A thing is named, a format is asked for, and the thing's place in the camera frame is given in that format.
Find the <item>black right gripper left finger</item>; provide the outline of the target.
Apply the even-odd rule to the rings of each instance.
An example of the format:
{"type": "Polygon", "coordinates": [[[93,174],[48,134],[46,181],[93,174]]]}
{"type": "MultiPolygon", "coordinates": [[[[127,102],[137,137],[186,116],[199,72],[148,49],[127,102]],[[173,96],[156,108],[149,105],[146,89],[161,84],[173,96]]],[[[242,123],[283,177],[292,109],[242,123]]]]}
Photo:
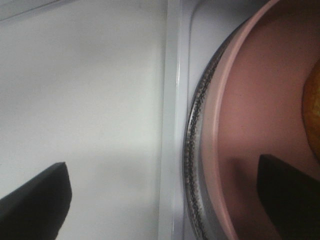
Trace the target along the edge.
{"type": "Polygon", "coordinates": [[[54,240],[69,212],[68,168],[57,162],[0,200],[2,240],[54,240]]]}

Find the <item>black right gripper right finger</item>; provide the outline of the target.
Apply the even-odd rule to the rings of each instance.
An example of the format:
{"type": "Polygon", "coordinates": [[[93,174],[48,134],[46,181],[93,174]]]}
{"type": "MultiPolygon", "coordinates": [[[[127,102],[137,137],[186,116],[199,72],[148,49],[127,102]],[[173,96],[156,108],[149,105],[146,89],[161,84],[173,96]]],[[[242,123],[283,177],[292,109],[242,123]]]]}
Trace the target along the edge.
{"type": "Polygon", "coordinates": [[[257,193],[283,240],[320,238],[320,182],[281,159],[262,154],[257,193]]]}

